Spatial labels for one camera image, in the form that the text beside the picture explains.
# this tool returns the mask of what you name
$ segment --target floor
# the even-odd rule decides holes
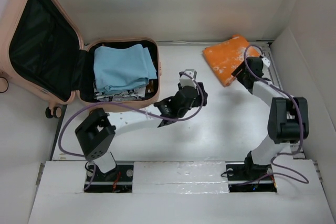
[[[262,45],[269,50],[267,43]],[[192,120],[118,136],[110,146],[116,160],[243,161],[247,153],[264,139],[267,135],[269,107],[251,95],[239,82],[224,88],[203,58],[202,50],[205,46],[159,46],[162,64],[159,100],[176,93],[179,71],[194,68],[197,71],[196,80],[204,83],[208,93],[208,105]],[[80,108],[82,104],[78,100],[68,105],[63,124]],[[79,115],[66,129],[62,146],[67,151],[81,153],[74,130],[87,114],[84,112]],[[52,158],[83,160],[80,157],[65,155],[58,146]]]

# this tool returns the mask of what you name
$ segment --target red wire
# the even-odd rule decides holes
[[[114,192],[116,190],[115,188],[117,187],[117,183],[118,183],[118,180],[119,180],[120,176],[121,176],[121,172],[118,172],[117,179],[113,183],[113,191],[112,192]]]

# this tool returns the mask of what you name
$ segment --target cable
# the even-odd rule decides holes
[[[227,171],[226,172],[223,172],[222,174],[221,174],[221,177],[222,178],[227,178]]]
[[[268,82],[266,80],[264,80],[263,78],[260,78],[258,76],[256,76],[253,71],[250,69],[248,63],[247,63],[247,50],[250,48],[250,47],[255,47],[257,49],[260,50],[261,52],[261,55],[264,54],[263,50],[261,47],[259,46],[256,46],[256,45],[248,45],[244,51],[244,63],[245,63],[245,66],[246,66],[246,69],[248,70],[248,72],[255,78],[257,79],[258,81],[261,81],[265,84],[268,84]],[[285,153],[285,152],[280,152],[278,153],[278,156],[281,156],[281,155],[288,155],[288,156],[293,156],[293,155],[296,155],[300,152],[300,150],[302,149],[302,146],[303,146],[303,132],[304,132],[304,129],[303,129],[303,123],[302,123],[302,115],[301,115],[301,112],[300,112],[300,109],[299,109],[299,106],[298,104],[296,103],[296,101],[294,100],[294,98],[289,94],[287,93],[286,91],[280,89],[279,87],[273,85],[273,84],[270,84],[269,85],[272,89],[286,95],[290,100],[291,102],[293,103],[294,107],[295,107],[295,110],[296,110],[296,113],[298,115],[298,121],[299,121],[299,129],[300,129],[300,142],[299,142],[299,147],[298,149],[293,152],[293,153]],[[237,184],[237,186],[245,186],[245,185],[248,185],[248,184],[251,184],[253,182],[256,182],[256,181],[260,181],[262,180],[263,178],[266,178],[266,177],[269,177],[269,176],[273,176],[273,175],[281,175],[281,176],[284,176],[284,177],[287,177],[287,178],[291,178],[291,179],[294,179],[296,180],[297,182],[300,182],[300,183],[303,183],[303,184],[309,184],[309,180],[306,178],[305,175],[301,174],[300,172],[292,169],[292,168],[289,168],[289,167],[285,167],[285,166],[282,166],[282,165],[278,165],[278,164],[275,164],[274,163],[274,160],[278,157],[278,156],[275,156],[271,159],[271,164],[274,165],[274,166],[277,166],[279,168],[282,168],[282,169],[286,169],[286,170],[289,170],[293,173],[296,173],[297,175],[299,175],[300,177],[302,177],[304,180],[300,180],[300,179],[297,179],[297,178],[294,178],[290,175],[287,175],[287,174],[284,174],[284,173],[268,173],[268,174],[265,174],[257,179],[254,179],[254,180],[250,180],[250,181],[247,181],[247,182],[244,182],[244,183],[241,183],[241,184]]]
[[[91,172],[91,173],[93,173],[93,170],[90,170],[89,168],[88,168],[88,164],[90,163],[90,161],[87,161],[86,163],[85,163],[85,170],[87,170],[88,172]]]
[[[202,91],[202,88],[201,86],[197,83],[197,81],[195,81],[195,79],[193,77],[191,77],[189,74],[186,74],[184,72],[180,72],[179,73],[180,75],[184,75],[184,76],[187,76],[188,78],[190,78],[195,84],[196,84],[196,87],[201,95],[201,105],[199,106],[198,110],[192,114],[191,116],[188,116],[187,118],[182,118],[182,119],[172,119],[172,118],[166,118],[164,116],[160,116],[160,115],[155,115],[153,113],[150,113],[150,112],[146,112],[146,111],[143,111],[143,110],[140,110],[140,109],[136,109],[136,108],[133,108],[131,106],[128,106],[128,105],[125,105],[125,104],[122,104],[122,103],[116,103],[116,102],[96,102],[94,104],[91,104],[91,105],[88,105],[88,106],[85,106],[83,107],[82,109],[80,109],[79,111],[77,111],[75,114],[73,114],[69,119],[68,121],[64,124],[62,130],[60,131],[59,133],[59,138],[58,138],[58,148],[65,154],[68,154],[68,155],[72,155],[72,156],[76,156],[76,157],[85,157],[83,154],[78,154],[78,153],[74,153],[74,152],[69,152],[69,151],[66,151],[63,147],[62,147],[62,137],[64,135],[64,132],[66,130],[66,128],[69,126],[69,124],[71,123],[71,121],[73,119],[75,119],[80,113],[82,113],[83,111],[85,110],[88,110],[90,108],[93,108],[93,107],[96,107],[96,106],[99,106],[99,105],[104,105],[104,104],[110,104],[110,105],[116,105],[116,106],[119,106],[119,107],[123,107],[125,109],[129,109],[129,110],[133,110],[135,112],[139,112],[139,113],[142,113],[142,114],[145,114],[145,115],[149,115],[149,116],[152,116],[154,118],[159,118],[159,119],[163,119],[163,120],[166,120],[166,121],[171,121],[171,122],[183,122],[183,121],[187,121],[191,118],[193,118],[195,115],[197,115],[202,107],[203,107],[203,104],[204,104],[204,95],[203,95],[203,91]],[[93,182],[93,178],[96,174],[96,164],[93,162],[93,165],[94,165],[94,168],[93,168],[93,175],[91,177],[91,180],[89,182],[89,184],[84,188],[84,191],[87,190],[92,182]]]
[[[114,183],[113,183],[113,190],[112,190],[113,193],[114,193],[115,190],[116,190],[117,183],[118,183],[118,181],[119,181],[119,179],[120,179],[120,176],[121,176],[121,172],[118,172],[118,174],[117,174],[117,178],[116,178],[116,180],[115,180]]]
[[[87,189],[89,189],[89,187],[91,186],[92,182],[93,182],[93,179],[94,179],[94,176],[96,175],[96,169],[97,169],[97,165],[93,163],[93,172],[92,172],[92,176],[91,176],[91,179],[89,181],[89,184],[84,188],[84,191],[86,191]]]

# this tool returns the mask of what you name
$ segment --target orange cloth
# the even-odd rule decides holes
[[[205,60],[222,85],[229,86],[235,78],[231,73],[244,61],[244,51],[249,45],[241,35],[203,50]],[[258,51],[250,47],[247,56],[259,57]]]

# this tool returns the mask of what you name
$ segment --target folded clothes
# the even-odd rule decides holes
[[[105,97],[98,99],[100,102],[131,102],[131,101],[141,101],[138,97]]]
[[[101,46],[94,56],[93,70],[100,93],[109,95],[137,89],[157,79],[149,50],[140,44],[126,49]]]
[[[109,97],[136,97],[139,99],[143,99],[146,95],[146,86],[143,86],[141,88],[138,89],[130,89],[130,90],[125,90],[125,91],[119,91],[116,92],[114,94],[105,94],[98,92],[98,90],[96,89],[96,87],[94,87],[94,98],[102,101],[101,99],[103,98],[109,98]]]

